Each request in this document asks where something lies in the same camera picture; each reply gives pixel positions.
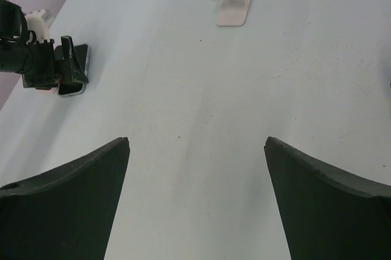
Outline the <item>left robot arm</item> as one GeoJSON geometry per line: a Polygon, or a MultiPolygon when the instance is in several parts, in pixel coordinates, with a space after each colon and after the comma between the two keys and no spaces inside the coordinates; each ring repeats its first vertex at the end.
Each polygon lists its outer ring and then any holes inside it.
{"type": "Polygon", "coordinates": [[[1,71],[22,76],[23,87],[50,90],[61,86],[82,91],[89,83],[89,46],[74,45],[69,35],[54,45],[49,10],[25,14],[21,7],[1,0],[1,71]]]}

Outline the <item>black phone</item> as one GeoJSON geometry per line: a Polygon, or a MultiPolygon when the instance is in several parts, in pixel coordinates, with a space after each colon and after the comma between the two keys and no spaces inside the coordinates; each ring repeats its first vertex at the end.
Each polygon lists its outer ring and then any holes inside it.
{"type": "MultiPolygon", "coordinates": [[[[75,46],[76,56],[81,69],[85,75],[88,75],[89,63],[90,63],[90,46],[88,44],[82,44],[75,46]]],[[[60,84],[57,89],[57,94],[63,98],[81,95],[85,92],[87,84],[73,84],[62,85],[60,84]]]]}

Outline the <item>pink case phone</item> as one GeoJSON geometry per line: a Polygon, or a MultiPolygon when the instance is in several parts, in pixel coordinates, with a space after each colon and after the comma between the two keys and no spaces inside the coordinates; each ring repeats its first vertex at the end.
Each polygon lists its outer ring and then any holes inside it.
{"type": "Polygon", "coordinates": [[[58,87],[38,87],[35,89],[41,92],[56,92],[58,87]]]}

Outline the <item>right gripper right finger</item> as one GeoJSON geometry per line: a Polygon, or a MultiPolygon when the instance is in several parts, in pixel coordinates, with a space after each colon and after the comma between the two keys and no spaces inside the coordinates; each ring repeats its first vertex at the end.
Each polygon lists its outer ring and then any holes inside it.
{"type": "Polygon", "coordinates": [[[268,137],[266,163],[292,259],[390,259],[390,186],[268,137]]]}

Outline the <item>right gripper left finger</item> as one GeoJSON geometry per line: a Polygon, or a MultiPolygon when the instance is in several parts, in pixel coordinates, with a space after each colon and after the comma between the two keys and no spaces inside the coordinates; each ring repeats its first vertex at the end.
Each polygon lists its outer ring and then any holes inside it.
{"type": "Polygon", "coordinates": [[[1,259],[104,259],[129,156],[120,137],[1,187],[1,259]]]}

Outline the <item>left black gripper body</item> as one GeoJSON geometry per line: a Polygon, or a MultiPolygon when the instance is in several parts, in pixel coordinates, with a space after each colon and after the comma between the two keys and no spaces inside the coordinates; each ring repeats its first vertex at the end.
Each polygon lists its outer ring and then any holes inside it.
{"type": "Polygon", "coordinates": [[[27,68],[23,71],[24,88],[55,88],[59,85],[59,73],[54,55],[54,40],[44,40],[27,45],[27,68]]]}

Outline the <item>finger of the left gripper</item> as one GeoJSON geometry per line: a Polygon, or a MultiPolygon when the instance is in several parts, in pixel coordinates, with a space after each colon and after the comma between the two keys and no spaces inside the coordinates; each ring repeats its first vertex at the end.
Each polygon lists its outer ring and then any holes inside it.
{"type": "Polygon", "coordinates": [[[60,38],[61,45],[55,51],[61,52],[61,57],[56,57],[56,76],[59,84],[88,84],[89,79],[78,62],[73,39],[69,36],[60,38]]]}

